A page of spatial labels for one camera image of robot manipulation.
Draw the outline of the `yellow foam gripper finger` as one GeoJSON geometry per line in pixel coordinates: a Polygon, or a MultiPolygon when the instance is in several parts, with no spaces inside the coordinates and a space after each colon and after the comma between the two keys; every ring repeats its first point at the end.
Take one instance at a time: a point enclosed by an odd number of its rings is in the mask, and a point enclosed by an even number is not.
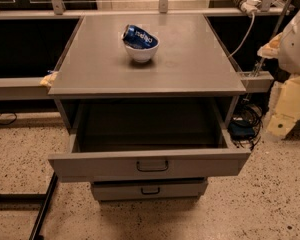
{"type": "Polygon", "coordinates": [[[257,51],[257,55],[266,59],[277,59],[282,34],[279,33],[257,51]]]}

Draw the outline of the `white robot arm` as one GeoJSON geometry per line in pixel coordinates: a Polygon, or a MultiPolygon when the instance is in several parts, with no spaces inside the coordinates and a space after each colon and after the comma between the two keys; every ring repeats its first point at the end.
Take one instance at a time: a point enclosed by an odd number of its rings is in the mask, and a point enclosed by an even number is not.
{"type": "Polygon", "coordinates": [[[277,59],[279,68],[290,74],[288,80],[271,89],[267,124],[268,133],[285,138],[300,120],[300,10],[257,55],[277,59]]]}

